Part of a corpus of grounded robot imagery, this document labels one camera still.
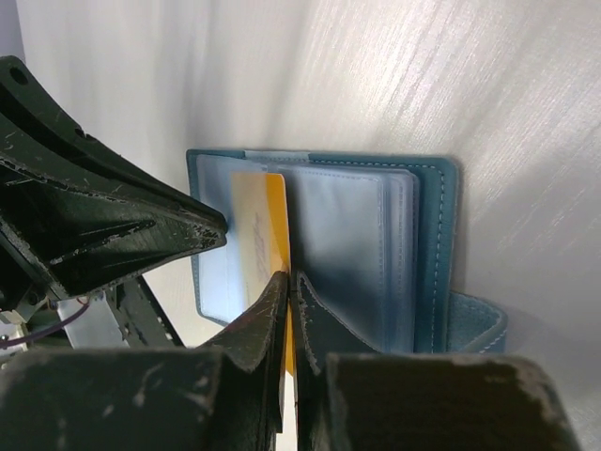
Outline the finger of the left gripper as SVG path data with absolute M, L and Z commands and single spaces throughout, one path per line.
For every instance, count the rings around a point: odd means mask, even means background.
M 44 173 L 1 162 L 3 244 L 57 298 L 106 289 L 218 248 L 227 226 L 186 196 L 107 179 L 72 164 Z
M 206 219 L 221 219 L 215 209 L 155 179 L 86 133 L 15 55 L 1 58 L 1 113 L 36 142 L 89 172 L 164 196 Z

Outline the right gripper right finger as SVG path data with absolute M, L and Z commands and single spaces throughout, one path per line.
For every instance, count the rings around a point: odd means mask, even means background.
M 498 353 L 384 354 L 291 288 L 301 450 L 576 450 L 555 386 Z

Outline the gold VIP card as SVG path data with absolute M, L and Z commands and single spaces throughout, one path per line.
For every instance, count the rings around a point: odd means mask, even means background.
M 285 178 L 236 172 L 231 186 L 244 301 L 250 306 L 275 272 L 291 272 Z

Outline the blue leather card holder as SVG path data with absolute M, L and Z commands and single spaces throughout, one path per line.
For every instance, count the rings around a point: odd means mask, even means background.
M 244 292 L 232 178 L 285 179 L 292 268 L 316 304 L 388 353 L 501 352 L 506 314 L 450 288 L 459 171 L 446 157 L 191 149 L 193 198 L 223 214 L 225 246 L 192 259 L 199 315 L 225 325 Z

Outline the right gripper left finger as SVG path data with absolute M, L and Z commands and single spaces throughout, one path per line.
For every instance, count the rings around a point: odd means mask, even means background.
M 5 450 L 271 450 L 289 278 L 195 349 L 29 351 L 1 372 Z

